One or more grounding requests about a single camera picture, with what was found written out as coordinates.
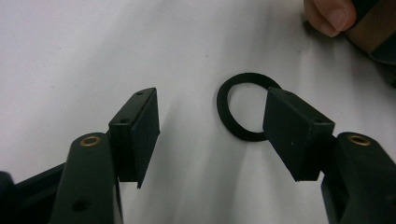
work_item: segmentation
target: brass insert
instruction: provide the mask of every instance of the brass insert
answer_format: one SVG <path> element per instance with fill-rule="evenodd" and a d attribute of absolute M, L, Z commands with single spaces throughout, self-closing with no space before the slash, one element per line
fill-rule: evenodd
<path fill-rule="evenodd" d="M 369 139 L 360 135 L 351 134 L 347 139 L 359 146 L 367 147 L 371 145 L 371 141 Z"/>
<path fill-rule="evenodd" d="M 79 142 L 79 143 L 83 147 L 91 147 L 91 146 L 94 146 L 94 145 L 100 143 L 100 141 L 101 141 L 100 137 L 92 135 L 92 136 L 88 136 L 88 137 L 82 139 L 81 142 Z"/>

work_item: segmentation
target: small hole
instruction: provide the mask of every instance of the small hole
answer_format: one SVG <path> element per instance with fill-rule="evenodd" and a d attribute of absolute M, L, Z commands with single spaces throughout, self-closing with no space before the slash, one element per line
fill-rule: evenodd
<path fill-rule="evenodd" d="M 121 123 L 129 123 L 129 121 L 131 121 L 130 119 L 122 119 L 120 120 Z"/>
<path fill-rule="evenodd" d="M 362 136 L 350 135 L 347 138 L 349 139 L 349 141 L 355 143 L 356 145 L 360 145 L 360 146 L 364 146 L 364 147 L 371 145 L 370 140 L 368 140 L 367 138 L 362 137 Z"/>
<path fill-rule="evenodd" d="M 77 199 L 73 203 L 73 210 L 75 212 L 83 212 L 91 206 L 91 202 L 88 199 Z"/>
<path fill-rule="evenodd" d="M 85 141 L 84 141 L 84 143 L 85 144 L 92 144 L 92 143 L 94 143 L 94 142 L 96 142 L 97 140 L 96 140 L 96 138 L 87 138 Z"/>

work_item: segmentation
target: human hand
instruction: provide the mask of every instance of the human hand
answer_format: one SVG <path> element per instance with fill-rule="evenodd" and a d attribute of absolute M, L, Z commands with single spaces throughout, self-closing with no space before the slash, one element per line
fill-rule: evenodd
<path fill-rule="evenodd" d="M 351 0 L 304 0 L 304 8 L 311 25 L 331 37 L 349 29 L 356 20 Z"/>

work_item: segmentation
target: black rubber ring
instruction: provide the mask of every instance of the black rubber ring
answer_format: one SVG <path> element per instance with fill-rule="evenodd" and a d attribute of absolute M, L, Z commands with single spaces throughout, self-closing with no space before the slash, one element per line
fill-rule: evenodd
<path fill-rule="evenodd" d="M 235 135 L 237 138 L 248 141 L 248 142 L 261 142 L 267 140 L 264 132 L 254 133 L 246 130 L 242 127 L 231 114 L 230 108 L 228 106 L 228 92 L 230 89 L 237 84 L 241 83 L 253 83 L 259 85 L 266 90 L 270 87 L 280 88 L 280 86 L 273 81 L 271 78 L 261 75 L 258 73 L 243 73 L 231 77 L 226 82 L 224 82 L 218 92 L 217 106 L 220 119 L 224 126 Z"/>

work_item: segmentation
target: white tabletop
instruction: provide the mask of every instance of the white tabletop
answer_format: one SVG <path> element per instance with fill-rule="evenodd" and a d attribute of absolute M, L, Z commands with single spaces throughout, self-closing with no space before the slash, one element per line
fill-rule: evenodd
<path fill-rule="evenodd" d="M 122 184 L 125 223 L 327 223 L 320 182 L 295 183 L 268 142 L 222 125 L 233 75 L 273 78 L 396 161 L 390 73 L 343 37 L 304 26 L 302 0 L 0 2 L 0 170 L 15 182 L 65 162 L 105 132 L 136 91 L 156 87 L 161 134 L 143 188 Z M 235 118 L 262 126 L 266 91 L 239 85 Z"/>

